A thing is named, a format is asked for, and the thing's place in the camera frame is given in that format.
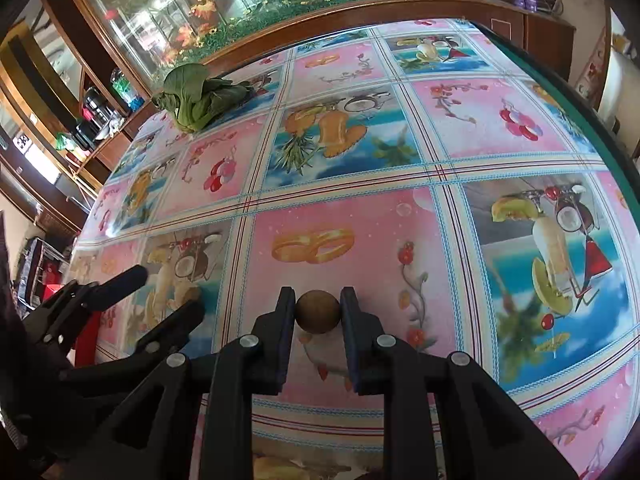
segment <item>window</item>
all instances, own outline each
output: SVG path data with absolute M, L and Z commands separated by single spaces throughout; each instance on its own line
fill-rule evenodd
M 47 158 L 47 155 L 45 155 L 29 137 L 25 134 L 15 136 L 14 144 L 44 178 L 52 184 L 56 183 L 60 176 L 58 168 L 56 168 L 56 165 Z

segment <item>leafy green vegetable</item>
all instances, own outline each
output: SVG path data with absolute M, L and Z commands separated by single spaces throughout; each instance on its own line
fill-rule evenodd
M 198 63 L 176 67 L 164 78 L 164 91 L 153 98 L 154 104 L 167 110 L 184 131 L 203 129 L 254 94 L 246 81 L 234 85 L 227 79 L 207 78 L 208 73 Z

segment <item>round brown fruit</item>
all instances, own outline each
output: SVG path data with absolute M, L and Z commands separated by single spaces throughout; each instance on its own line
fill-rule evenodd
M 324 334 L 340 322 L 340 303 L 324 290 L 310 290 L 298 299 L 295 316 L 302 330 Z

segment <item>metal screw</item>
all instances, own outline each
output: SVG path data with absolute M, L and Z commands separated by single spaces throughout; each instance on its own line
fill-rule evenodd
M 252 346 L 256 346 L 260 340 L 257 335 L 247 334 L 243 335 L 240 338 L 240 345 L 245 348 L 251 348 Z
M 166 359 L 166 363 L 171 368 L 177 368 L 178 366 L 182 366 L 186 360 L 187 358 L 184 356 L 184 354 L 171 354 Z
M 467 366 L 471 362 L 471 357 L 464 352 L 453 352 L 451 362 L 458 366 Z
M 396 344 L 396 338 L 389 334 L 383 334 L 378 336 L 376 342 L 379 346 L 382 346 L 382 348 L 391 348 Z
M 154 352 L 157 352 L 159 348 L 160 343 L 158 341 L 152 341 L 147 346 L 145 346 L 145 352 L 147 352 L 148 354 L 153 354 Z

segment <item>table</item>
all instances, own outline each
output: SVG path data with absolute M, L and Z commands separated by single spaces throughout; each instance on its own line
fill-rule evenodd
M 197 134 L 149 118 L 82 230 L 68 279 L 150 273 L 103 314 L 97 359 L 196 286 L 190 356 L 249 332 L 283 285 L 350 285 L 417 351 L 472 355 L 594 478 L 640 409 L 640 235 L 574 118 L 464 20 L 342 32 L 228 77 L 256 97 Z M 254 401 L 260 478 L 379 468 L 382 409 L 351 391 L 339 325 L 296 326 L 283 392 Z

